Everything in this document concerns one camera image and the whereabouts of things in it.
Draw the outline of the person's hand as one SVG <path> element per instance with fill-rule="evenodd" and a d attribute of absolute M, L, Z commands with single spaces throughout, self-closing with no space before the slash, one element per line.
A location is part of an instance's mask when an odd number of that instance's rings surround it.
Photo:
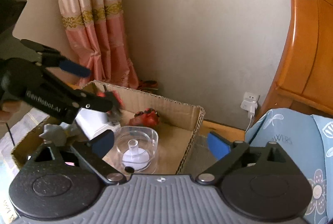
<path fill-rule="evenodd" d="M 6 123 L 12 118 L 12 116 L 17 113 L 21 108 L 20 101 L 5 101 L 1 105 L 0 110 L 0 122 Z"/>

